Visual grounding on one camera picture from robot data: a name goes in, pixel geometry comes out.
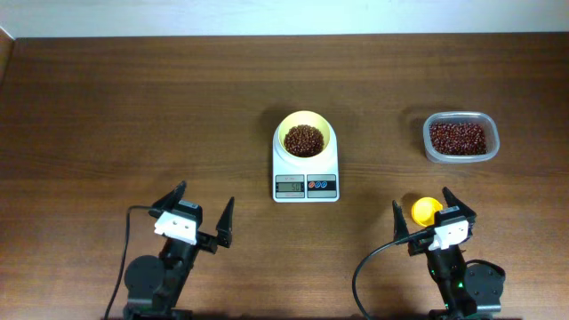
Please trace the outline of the clear plastic bean container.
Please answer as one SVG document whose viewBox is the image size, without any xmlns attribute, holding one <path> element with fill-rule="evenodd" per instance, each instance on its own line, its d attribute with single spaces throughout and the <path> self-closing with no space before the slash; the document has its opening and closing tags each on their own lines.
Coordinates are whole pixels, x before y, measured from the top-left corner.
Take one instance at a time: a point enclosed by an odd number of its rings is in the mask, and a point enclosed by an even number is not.
<svg viewBox="0 0 569 320">
<path fill-rule="evenodd" d="M 439 164 L 469 164 L 494 158 L 501 147 L 495 122 L 472 111 L 441 112 L 423 125 L 426 157 Z"/>
</svg>

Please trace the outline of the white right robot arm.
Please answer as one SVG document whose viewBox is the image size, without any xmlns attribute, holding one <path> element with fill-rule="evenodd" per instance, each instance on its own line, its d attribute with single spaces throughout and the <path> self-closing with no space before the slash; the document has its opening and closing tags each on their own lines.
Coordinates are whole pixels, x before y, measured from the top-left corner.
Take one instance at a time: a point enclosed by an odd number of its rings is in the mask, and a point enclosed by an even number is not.
<svg viewBox="0 0 569 320">
<path fill-rule="evenodd" d="M 357 276 L 373 256 L 405 244 L 410 255 L 426 256 L 445 303 L 429 311 L 429 319 L 490 319 L 500 311 L 502 268 L 466 261 L 456 245 L 430 250 L 441 225 L 410 234 L 401 207 L 392 207 L 395 239 L 379 248 L 368 235 L 371 212 L 361 204 L 273 204 L 237 212 L 235 250 L 222 270 L 222 306 L 240 306 L 240 319 L 299 319 L 312 308 L 323 319 L 369 319 Z"/>
</svg>

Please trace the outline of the red beans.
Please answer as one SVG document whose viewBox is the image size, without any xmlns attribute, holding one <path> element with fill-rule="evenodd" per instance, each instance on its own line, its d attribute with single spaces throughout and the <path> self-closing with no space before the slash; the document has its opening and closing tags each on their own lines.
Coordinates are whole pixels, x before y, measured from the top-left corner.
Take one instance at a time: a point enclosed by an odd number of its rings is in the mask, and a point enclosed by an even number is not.
<svg viewBox="0 0 569 320">
<path fill-rule="evenodd" d="M 297 157 L 316 156 L 324 150 L 324 135 L 307 124 L 292 127 L 284 136 L 285 150 Z"/>
<path fill-rule="evenodd" d="M 448 156 L 481 156 L 487 153 L 485 132 L 470 123 L 433 123 L 429 137 L 436 152 Z"/>
</svg>

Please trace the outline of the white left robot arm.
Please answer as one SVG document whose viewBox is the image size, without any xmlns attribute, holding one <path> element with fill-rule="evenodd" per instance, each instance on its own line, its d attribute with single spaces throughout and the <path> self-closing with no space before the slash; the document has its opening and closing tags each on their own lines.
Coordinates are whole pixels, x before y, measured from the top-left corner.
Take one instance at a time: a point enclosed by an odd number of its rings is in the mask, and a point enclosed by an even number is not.
<svg viewBox="0 0 569 320">
<path fill-rule="evenodd" d="M 186 187 L 183 180 L 152 205 L 127 209 L 146 210 L 156 220 L 154 233 L 164 237 L 165 243 L 157 256 L 142 255 L 130 264 L 122 255 L 117 282 L 128 291 L 124 319 L 191 319 L 193 312 L 177 308 L 177 302 L 198 254 L 215 254 L 220 246 L 232 244 L 235 199 L 228 200 L 216 233 L 210 235 L 199 230 L 203 208 L 183 199 Z"/>
</svg>

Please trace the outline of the yellow plastic bowl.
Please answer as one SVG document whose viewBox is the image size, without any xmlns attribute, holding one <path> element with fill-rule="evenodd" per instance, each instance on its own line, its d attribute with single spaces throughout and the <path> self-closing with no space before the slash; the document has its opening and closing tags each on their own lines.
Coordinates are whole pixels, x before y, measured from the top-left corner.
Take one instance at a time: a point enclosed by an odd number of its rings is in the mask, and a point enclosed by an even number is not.
<svg viewBox="0 0 569 320">
<path fill-rule="evenodd" d="M 276 129 L 276 145 L 288 156 L 320 156 L 331 144 L 332 129 L 327 120 L 313 111 L 296 111 Z"/>
</svg>

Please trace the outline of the white digital kitchen scale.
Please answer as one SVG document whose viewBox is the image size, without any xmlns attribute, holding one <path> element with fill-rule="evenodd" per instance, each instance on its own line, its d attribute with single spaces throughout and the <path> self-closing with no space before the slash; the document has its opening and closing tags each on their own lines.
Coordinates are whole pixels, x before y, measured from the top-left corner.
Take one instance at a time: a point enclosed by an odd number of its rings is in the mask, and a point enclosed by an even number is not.
<svg viewBox="0 0 569 320">
<path fill-rule="evenodd" d="M 323 150 L 297 157 L 285 149 L 285 136 L 300 124 L 317 128 Z M 272 197 L 277 203 L 333 203 L 340 198 L 338 143 L 334 129 L 321 116 L 289 115 L 276 128 L 272 144 Z"/>
</svg>

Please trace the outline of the yellow plastic measuring scoop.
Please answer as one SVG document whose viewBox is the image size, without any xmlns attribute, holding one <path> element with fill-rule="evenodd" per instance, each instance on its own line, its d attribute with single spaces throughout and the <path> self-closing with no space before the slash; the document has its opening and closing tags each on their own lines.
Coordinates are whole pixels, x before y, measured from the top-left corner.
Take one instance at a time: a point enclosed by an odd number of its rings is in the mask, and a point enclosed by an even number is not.
<svg viewBox="0 0 569 320">
<path fill-rule="evenodd" d="M 435 214 L 443 209 L 443 205 L 433 197 L 422 197 L 412 206 L 412 218 L 422 227 L 435 223 Z"/>
</svg>

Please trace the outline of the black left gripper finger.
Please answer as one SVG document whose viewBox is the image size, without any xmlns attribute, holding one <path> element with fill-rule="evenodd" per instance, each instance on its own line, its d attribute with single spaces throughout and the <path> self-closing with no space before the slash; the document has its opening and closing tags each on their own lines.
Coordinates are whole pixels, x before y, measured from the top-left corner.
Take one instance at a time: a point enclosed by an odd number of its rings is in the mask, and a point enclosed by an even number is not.
<svg viewBox="0 0 569 320">
<path fill-rule="evenodd" d="M 231 240 L 233 236 L 233 211 L 235 198 L 231 197 L 216 225 L 218 240 Z"/>
<path fill-rule="evenodd" d="M 148 210 L 148 214 L 153 218 L 159 218 L 163 212 L 170 212 L 183 198 L 186 187 L 187 182 L 181 181 L 172 191 L 155 201 Z"/>
</svg>

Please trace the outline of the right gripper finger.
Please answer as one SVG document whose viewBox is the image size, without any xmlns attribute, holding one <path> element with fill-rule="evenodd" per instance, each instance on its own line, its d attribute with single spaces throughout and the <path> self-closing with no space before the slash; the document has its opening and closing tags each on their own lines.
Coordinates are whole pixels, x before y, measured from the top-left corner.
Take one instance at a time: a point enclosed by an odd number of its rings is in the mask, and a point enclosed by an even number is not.
<svg viewBox="0 0 569 320">
<path fill-rule="evenodd" d="M 402 207 L 396 200 L 392 201 L 392 210 L 394 217 L 394 235 L 395 244 L 405 244 L 409 241 L 409 231 L 405 222 Z"/>
<path fill-rule="evenodd" d="M 458 197 L 456 197 L 448 187 L 443 187 L 442 193 L 448 207 L 457 206 L 459 211 L 462 212 L 468 220 L 476 219 L 477 214 L 465 205 Z"/>
</svg>

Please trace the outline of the red beans in container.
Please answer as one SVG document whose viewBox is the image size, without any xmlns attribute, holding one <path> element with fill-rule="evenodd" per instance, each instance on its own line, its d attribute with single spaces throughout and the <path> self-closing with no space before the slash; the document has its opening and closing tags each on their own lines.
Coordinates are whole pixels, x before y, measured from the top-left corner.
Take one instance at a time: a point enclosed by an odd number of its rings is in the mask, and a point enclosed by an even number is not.
<svg viewBox="0 0 569 320">
<path fill-rule="evenodd" d="M 448 156 L 481 156 L 487 153 L 485 132 L 470 123 L 433 123 L 429 137 L 436 152 Z"/>
</svg>

